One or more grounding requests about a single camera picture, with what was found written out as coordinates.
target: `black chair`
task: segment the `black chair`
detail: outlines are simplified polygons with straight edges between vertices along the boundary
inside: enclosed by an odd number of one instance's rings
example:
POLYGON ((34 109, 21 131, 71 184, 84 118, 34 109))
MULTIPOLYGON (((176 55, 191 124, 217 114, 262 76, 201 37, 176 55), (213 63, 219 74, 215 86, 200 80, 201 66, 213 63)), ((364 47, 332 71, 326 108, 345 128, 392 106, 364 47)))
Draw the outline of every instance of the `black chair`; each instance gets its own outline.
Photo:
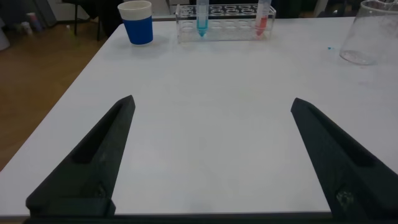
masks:
MULTIPOLYGON (((75 35, 77 35, 78 6, 81 6, 92 19, 98 16, 96 0, 62 0, 62 2, 75 5, 75 35)), ((101 19, 98 16, 97 40, 100 40, 100 30, 101 30, 101 19)))

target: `blue object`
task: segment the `blue object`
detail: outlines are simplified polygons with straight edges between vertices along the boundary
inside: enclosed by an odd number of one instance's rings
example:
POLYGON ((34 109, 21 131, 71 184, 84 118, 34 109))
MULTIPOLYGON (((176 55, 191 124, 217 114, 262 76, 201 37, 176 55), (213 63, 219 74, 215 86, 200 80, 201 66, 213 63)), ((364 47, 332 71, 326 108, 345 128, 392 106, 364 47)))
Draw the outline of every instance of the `blue object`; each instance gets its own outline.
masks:
POLYGON ((197 0, 197 30, 201 37, 208 29, 209 0, 197 0))
POLYGON ((153 41, 152 16, 135 21, 123 19, 130 42, 135 45, 148 44, 153 41))

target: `white cup rim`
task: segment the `white cup rim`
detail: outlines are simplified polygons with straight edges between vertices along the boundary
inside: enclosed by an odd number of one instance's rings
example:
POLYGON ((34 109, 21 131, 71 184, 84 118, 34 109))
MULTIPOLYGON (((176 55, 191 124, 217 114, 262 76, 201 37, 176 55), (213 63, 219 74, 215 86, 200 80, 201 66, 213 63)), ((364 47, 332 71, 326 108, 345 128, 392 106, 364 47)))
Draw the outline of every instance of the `white cup rim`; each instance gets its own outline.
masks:
POLYGON ((152 3, 149 1, 128 1, 118 5, 119 10, 128 10, 128 11, 135 11, 135 10, 143 10, 151 7, 152 3))

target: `white table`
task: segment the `white table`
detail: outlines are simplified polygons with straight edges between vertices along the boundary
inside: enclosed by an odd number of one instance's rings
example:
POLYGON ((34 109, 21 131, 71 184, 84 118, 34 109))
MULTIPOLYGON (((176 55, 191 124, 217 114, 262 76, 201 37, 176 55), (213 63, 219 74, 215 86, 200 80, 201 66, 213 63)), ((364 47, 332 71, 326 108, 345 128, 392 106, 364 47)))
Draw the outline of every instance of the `white table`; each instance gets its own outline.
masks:
POLYGON ((338 56, 352 21, 281 19, 267 42, 180 45, 174 22, 155 22, 141 48, 120 26, 0 172, 0 215, 28 215, 26 197, 130 94, 117 214, 330 211, 295 97, 398 171, 398 68, 338 56))

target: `paper cup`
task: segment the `paper cup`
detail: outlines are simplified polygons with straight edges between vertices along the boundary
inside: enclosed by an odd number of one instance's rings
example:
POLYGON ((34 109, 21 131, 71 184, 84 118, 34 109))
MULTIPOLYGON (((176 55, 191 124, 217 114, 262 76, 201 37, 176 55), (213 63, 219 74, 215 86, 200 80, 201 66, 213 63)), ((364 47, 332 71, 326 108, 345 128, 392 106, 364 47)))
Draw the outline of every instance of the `paper cup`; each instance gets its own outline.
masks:
POLYGON ((149 1, 129 1, 118 5, 130 42, 144 45, 153 41, 152 4, 149 1))

